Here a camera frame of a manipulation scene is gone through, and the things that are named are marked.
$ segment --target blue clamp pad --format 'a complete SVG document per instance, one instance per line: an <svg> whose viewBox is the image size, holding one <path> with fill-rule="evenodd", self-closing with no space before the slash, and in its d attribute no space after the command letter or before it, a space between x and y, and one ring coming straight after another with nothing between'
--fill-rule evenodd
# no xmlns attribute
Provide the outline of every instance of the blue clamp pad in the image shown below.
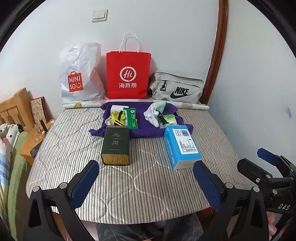
<svg viewBox="0 0 296 241"><path fill-rule="evenodd" d="M194 163L193 175L211 207L220 210L222 207L222 194L198 161Z"/></svg>
<svg viewBox="0 0 296 241"><path fill-rule="evenodd" d="M257 156L259 158L267 161L268 163L270 163L273 166L276 166L280 163L279 156L277 156L277 155L275 155L263 148L258 149Z"/></svg>
<svg viewBox="0 0 296 241"><path fill-rule="evenodd" d="M98 174L99 174L99 164L96 161L93 161L90 167L86 170L84 175L80 178L77 185L74 187L74 189L71 192L71 207L73 210L82 206Z"/></svg>

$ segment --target blue tissue box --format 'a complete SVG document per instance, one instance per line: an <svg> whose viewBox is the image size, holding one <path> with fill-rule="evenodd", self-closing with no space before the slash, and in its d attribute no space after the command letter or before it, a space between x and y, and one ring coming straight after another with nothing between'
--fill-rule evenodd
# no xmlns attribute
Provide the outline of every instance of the blue tissue box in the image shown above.
<svg viewBox="0 0 296 241"><path fill-rule="evenodd" d="M202 159L186 126L166 126L164 139L173 169L191 168Z"/></svg>

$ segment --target white plastic bag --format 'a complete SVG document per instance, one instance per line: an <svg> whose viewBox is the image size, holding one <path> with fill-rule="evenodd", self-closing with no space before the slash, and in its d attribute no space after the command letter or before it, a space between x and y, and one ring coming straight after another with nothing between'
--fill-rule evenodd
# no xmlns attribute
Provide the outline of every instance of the white plastic bag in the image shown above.
<svg viewBox="0 0 296 241"><path fill-rule="evenodd" d="M60 77L63 104L99 100L105 90L96 67L101 44L79 43L64 49L60 55Z"/></svg>

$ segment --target gray pants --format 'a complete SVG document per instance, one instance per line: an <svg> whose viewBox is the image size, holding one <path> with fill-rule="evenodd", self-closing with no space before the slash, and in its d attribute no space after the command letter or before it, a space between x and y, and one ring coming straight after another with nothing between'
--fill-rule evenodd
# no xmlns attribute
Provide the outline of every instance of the gray pants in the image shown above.
<svg viewBox="0 0 296 241"><path fill-rule="evenodd" d="M195 213L155 223L97 223L96 229L100 241L140 241L140 237L154 238L162 233L167 241L196 241L203 234Z"/></svg>

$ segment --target polka dot pillow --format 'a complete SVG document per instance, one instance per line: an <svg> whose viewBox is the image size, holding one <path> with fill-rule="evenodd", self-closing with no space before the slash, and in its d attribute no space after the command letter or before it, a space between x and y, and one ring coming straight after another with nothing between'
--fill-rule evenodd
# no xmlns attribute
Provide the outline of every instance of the polka dot pillow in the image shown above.
<svg viewBox="0 0 296 241"><path fill-rule="evenodd" d="M8 127L7 127L6 123L0 125L0 137L1 138L6 137L7 131L8 131Z"/></svg>
<svg viewBox="0 0 296 241"><path fill-rule="evenodd" d="M11 145L11 151L13 151L15 144L17 143L18 136L20 135L19 129L17 125L8 125L8 131L6 134L6 138Z"/></svg>

